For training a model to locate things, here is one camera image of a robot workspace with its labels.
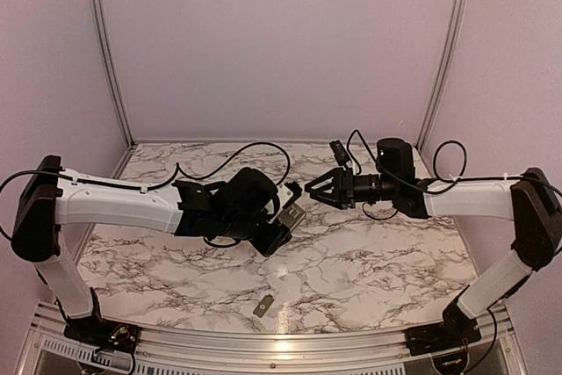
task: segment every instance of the marble surface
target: marble surface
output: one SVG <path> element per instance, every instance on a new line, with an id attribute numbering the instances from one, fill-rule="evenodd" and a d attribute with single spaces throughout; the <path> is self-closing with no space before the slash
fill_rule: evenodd
<path id="1" fill-rule="evenodd" d="M 179 162 L 206 174 L 242 144 L 144 144 L 123 179 L 154 182 Z M 304 183 L 335 166 L 328 145 L 282 144 L 292 159 L 288 180 Z M 374 172 L 357 150 L 364 173 Z M 417 153 L 418 177 L 427 171 Z M 267 147 L 236 158 L 213 182 L 252 166 L 277 180 L 285 159 Z M 433 321 L 475 278 L 472 263 L 449 218 L 411 220 L 401 214 L 374 221 L 360 209 L 340 211 L 299 200 L 306 220 L 274 256 L 248 242 L 231 249 L 199 238 L 174 237 L 134 227 L 97 226 L 79 270 L 108 317 L 167 327 L 229 332 L 322 333 L 388 328 Z M 388 205 L 368 211 L 384 216 Z M 258 302 L 274 302 L 263 318 Z"/>

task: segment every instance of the small metal part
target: small metal part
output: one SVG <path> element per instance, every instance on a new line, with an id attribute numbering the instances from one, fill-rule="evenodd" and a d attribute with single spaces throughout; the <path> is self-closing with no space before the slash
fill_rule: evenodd
<path id="1" fill-rule="evenodd" d="M 293 203 L 287 208 L 285 208 L 279 215 L 277 219 L 282 223 L 285 224 L 290 231 L 292 231 L 295 227 L 297 227 L 302 220 L 306 217 L 306 211 L 303 210 L 300 206 Z"/>
<path id="2" fill-rule="evenodd" d="M 259 318 L 262 318 L 270 308 L 273 300 L 273 296 L 271 296 L 270 294 L 266 295 L 262 300 L 260 300 L 260 303 L 257 304 L 253 314 Z"/>

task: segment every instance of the aluminum frame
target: aluminum frame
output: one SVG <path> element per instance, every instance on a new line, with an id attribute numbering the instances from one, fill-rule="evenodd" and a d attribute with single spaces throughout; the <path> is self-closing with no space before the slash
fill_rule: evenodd
<path id="1" fill-rule="evenodd" d="M 127 148 L 133 148 L 135 145 L 131 126 L 126 116 L 125 104 L 121 96 L 121 88 L 119 87 L 119 79 L 113 63 L 112 50 L 107 35 L 107 25 L 105 23 L 104 6 L 102 0 L 91 0 L 94 23 L 96 25 L 97 41 L 100 53 L 104 62 L 105 76 L 109 85 L 112 96 L 113 107 L 117 116 L 119 130 L 123 137 L 123 141 Z"/>
<path id="2" fill-rule="evenodd" d="M 520 358 L 515 333 L 503 305 L 494 308 L 498 339 L 503 347 L 508 375 L 527 375 Z M 492 318 L 478 318 L 482 341 L 494 334 Z M 64 329 L 58 308 L 39 303 L 25 346 L 18 362 L 17 375 L 33 375 L 39 362 L 44 335 L 62 336 Z M 173 364 L 199 371 L 234 373 L 309 374 L 361 371 L 389 364 L 427 359 L 411 357 L 406 347 L 407 327 L 335 334 L 235 334 L 140 325 L 136 355 L 143 362 Z"/>
<path id="3" fill-rule="evenodd" d="M 428 108 L 421 123 L 420 133 L 416 142 L 416 147 L 420 151 L 423 151 L 423 149 L 427 146 L 431 130 L 436 122 L 439 105 L 443 100 L 443 92 L 445 84 L 447 83 L 450 64 L 452 63 L 452 58 L 455 52 L 455 47 L 458 43 L 458 36 L 463 22 L 463 16 L 465 14 L 465 5 L 466 0 L 453 0 L 450 12 L 449 28 L 447 29 L 447 35 L 443 45 L 439 69 L 437 70 L 436 80 L 433 84 Z"/>

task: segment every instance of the gray vein pattern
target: gray vein pattern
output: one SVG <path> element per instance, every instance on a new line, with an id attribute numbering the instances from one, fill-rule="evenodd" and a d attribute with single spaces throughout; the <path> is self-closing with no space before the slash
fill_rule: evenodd
<path id="1" fill-rule="evenodd" d="M 192 175 L 218 167 L 239 143 L 143 144 L 124 180 L 156 182 L 179 162 Z M 292 159 L 288 180 L 305 183 L 334 167 L 328 145 L 282 144 Z M 354 146 L 364 173 L 375 172 Z M 427 177 L 417 152 L 418 177 Z M 243 166 L 273 180 L 285 171 L 275 149 L 256 147 L 234 159 L 208 183 L 228 180 Z M 389 328 L 437 320 L 475 272 L 449 218 L 388 221 L 360 209 L 340 211 L 299 200 L 305 221 L 290 243 L 264 258 L 247 242 L 231 249 L 201 239 L 137 227 L 97 226 L 79 270 L 94 287 L 105 316 L 175 328 L 227 332 L 327 333 Z M 387 204 L 367 206 L 388 215 Z M 271 294 L 263 318 L 253 314 Z"/>

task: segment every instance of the pink wall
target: pink wall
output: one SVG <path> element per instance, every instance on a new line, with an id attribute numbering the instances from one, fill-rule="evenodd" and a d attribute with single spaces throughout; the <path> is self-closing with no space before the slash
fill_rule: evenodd
<path id="1" fill-rule="evenodd" d="M 562 186 L 562 0 L 468 0 L 444 100 L 426 158 L 453 138 L 469 150 L 471 175 L 540 166 Z M 452 156 L 443 171 L 458 171 Z M 463 219 L 480 270 L 509 248 L 511 224 Z M 531 375 L 562 368 L 562 259 L 508 301 Z"/>
<path id="2" fill-rule="evenodd" d="M 414 141 L 452 0 L 104 0 L 138 139 Z"/>
<path id="3" fill-rule="evenodd" d="M 0 180 L 47 154 L 110 175 L 124 154 L 89 1 L 0 0 Z M 23 183 L 2 193 L 0 221 L 9 231 Z M 76 230 L 67 234 L 76 242 Z M 42 287 L 32 265 L 0 243 L 0 372 L 8 374 Z"/>

